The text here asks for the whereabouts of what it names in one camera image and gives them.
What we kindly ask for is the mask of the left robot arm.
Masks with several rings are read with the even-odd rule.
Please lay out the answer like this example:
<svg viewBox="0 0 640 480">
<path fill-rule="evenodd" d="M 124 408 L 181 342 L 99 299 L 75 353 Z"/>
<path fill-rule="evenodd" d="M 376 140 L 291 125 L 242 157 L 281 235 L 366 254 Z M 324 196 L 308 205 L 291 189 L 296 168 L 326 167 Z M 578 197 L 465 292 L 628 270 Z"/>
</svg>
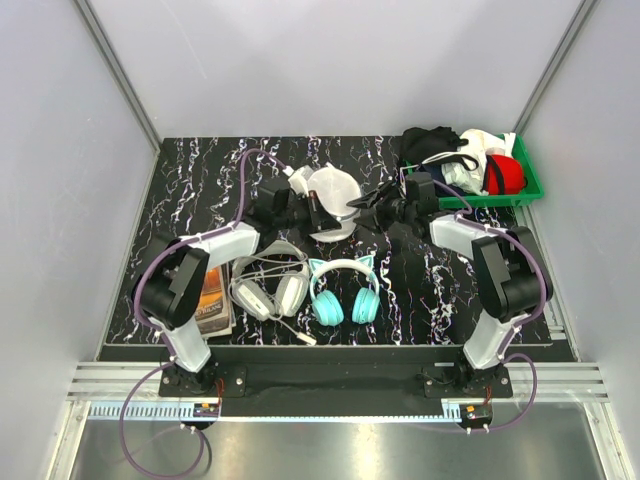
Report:
<svg viewBox="0 0 640 480">
<path fill-rule="evenodd" d="M 206 395 L 215 386 L 216 372 L 206 365 L 211 351 L 195 313 L 207 272 L 270 246 L 282 230 L 309 235 L 339 228 L 315 191 L 280 188 L 250 201 L 242 193 L 229 224 L 192 236 L 152 239 L 131 290 L 134 317 L 165 343 L 170 361 L 183 370 L 181 384 L 193 395 Z"/>
</svg>

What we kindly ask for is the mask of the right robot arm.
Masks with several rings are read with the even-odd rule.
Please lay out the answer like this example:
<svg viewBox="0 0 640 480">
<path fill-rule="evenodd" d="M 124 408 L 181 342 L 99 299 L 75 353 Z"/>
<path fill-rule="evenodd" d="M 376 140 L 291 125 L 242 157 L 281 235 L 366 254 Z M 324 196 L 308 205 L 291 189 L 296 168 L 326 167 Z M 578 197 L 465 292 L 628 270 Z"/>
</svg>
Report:
<svg viewBox="0 0 640 480">
<path fill-rule="evenodd" d="M 347 205 L 361 211 L 356 223 L 379 233 L 395 223 L 415 237 L 468 259 L 482 311 L 447 379 L 466 396 L 486 389 L 521 329 L 538 319 L 553 296 L 548 268 L 532 231 L 481 224 L 472 207 L 427 172 L 387 181 Z"/>
</svg>

